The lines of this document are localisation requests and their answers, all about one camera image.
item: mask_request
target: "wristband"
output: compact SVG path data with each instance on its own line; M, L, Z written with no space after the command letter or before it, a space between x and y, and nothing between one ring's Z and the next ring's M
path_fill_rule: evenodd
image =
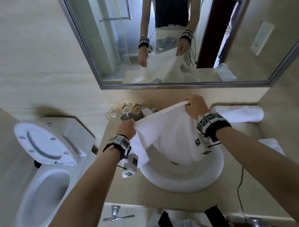
M150 39L148 37L140 37L138 49L140 49L142 46L146 46L147 48L150 46Z
M231 127L231 124L219 113L205 113L197 120L197 129L205 136L211 137L213 142L218 141L216 131L224 127Z
M188 40L189 45L191 45L192 38L193 38L192 32L190 30L186 30L182 33L182 36L180 37L180 41L181 39L186 39Z
M117 135L109 139L108 144L105 146L103 152L108 148L116 148L120 151L120 158L122 160L124 158L128 158L128 154L131 151L130 141L125 135Z

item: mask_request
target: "mirror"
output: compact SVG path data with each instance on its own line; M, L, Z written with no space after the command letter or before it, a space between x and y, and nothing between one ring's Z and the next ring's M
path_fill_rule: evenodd
M270 86L298 55L299 1L59 1L101 89Z

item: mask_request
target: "black shirt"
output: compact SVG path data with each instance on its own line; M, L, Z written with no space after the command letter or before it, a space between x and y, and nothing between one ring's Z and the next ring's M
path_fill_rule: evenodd
M169 24L188 25L188 0L155 0L156 28Z

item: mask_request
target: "person's left arm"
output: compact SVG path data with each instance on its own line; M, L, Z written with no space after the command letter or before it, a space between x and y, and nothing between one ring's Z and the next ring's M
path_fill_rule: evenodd
M123 121L116 133L132 139L136 133L134 121ZM49 227L98 226L119 159L116 148L107 149L96 159L63 201Z
M187 25L187 30L190 30L192 34L194 34L195 29L199 22L199 16L200 16L200 2L201 0L191 0L191 6L190 6L190 20ZM182 38L180 40L178 50L176 52L176 56L180 55L182 56L189 48L189 42L188 40Z

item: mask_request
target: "hand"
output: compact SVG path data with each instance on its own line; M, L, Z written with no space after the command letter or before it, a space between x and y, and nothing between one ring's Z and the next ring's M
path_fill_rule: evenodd
M125 135L129 140L131 140L136 134L134 124L135 121L133 120L122 121L122 123L118 126L116 130L116 134Z
M139 54L137 57L137 62L138 65L141 65L142 67L146 67L147 66L147 47L146 46L142 46L139 49Z
M189 48L188 40L181 38L181 41L178 46L178 50L176 51L176 56L178 56L178 55L182 56L184 53L186 53L188 48Z
M186 98L186 100L189 100L190 104L185 105L185 110L190 117L195 120L197 120L200 115L206 114L210 111L204 101L204 98L199 95L191 95Z

